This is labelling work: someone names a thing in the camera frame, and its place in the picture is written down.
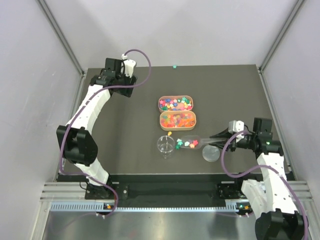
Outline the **clear plastic scoop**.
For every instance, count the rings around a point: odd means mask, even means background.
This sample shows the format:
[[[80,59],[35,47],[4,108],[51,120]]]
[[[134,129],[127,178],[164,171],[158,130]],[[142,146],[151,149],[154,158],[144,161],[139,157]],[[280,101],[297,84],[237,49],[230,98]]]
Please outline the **clear plastic scoop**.
[[[181,148],[196,150],[196,149],[200,149],[202,146],[205,146],[205,145],[222,143],[225,140],[226,140],[225,138],[216,138],[216,137],[201,138],[198,135],[186,135],[178,138],[176,140],[176,143]]]

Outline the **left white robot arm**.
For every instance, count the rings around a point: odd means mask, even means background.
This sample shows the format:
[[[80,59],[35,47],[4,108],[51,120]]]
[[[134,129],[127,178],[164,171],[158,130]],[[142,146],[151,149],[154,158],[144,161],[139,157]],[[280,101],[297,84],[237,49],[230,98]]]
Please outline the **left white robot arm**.
[[[75,115],[56,130],[62,157],[78,167],[89,183],[96,186],[97,194],[105,199],[113,194],[114,187],[108,183],[110,175],[98,160],[98,146],[92,130],[102,108],[114,93],[131,97],[137,81],[134,76],[136,65],[126,55],[121,59],[106,58],[104,68],[91,78]]]

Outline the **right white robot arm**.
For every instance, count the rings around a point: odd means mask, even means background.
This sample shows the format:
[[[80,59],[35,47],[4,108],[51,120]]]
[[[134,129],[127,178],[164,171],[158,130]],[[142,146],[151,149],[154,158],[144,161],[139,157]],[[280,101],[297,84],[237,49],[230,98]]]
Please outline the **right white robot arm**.
[[[287,182],[285,156],[280,141],[273,139],[273,121],[256,117],[253,129],[243,121],[232,120],[220,133],[210,136],[213,146],[220,148],[221,166],[225,174],[240,180],[233,185],[239,198],[247,198],[255,215],[258,240],[306,240],[309,221],[299,198]],[[251,150],[257,165],[239,174],[228,172],[226,151]]]

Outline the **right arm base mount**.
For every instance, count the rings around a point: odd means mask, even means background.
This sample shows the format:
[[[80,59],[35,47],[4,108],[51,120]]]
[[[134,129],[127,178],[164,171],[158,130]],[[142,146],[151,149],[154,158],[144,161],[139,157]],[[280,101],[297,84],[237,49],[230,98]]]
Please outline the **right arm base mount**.
[[[217,195],[223,200],[246,199],[237,182],[221,182],[217,185]]]

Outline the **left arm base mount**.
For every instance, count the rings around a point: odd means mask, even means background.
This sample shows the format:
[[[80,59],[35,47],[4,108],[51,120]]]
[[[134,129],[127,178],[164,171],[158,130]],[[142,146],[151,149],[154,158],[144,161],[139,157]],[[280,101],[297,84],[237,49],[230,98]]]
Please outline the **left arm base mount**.
[[[88,182],[80,182],[79,187],[85,190],[84,198],[86,200],[115,200],[115,194],[104,186],[92,185]],[[111,187],[118,195],[118,200],[126,200],[129,194],[129,184],[112,183]]]

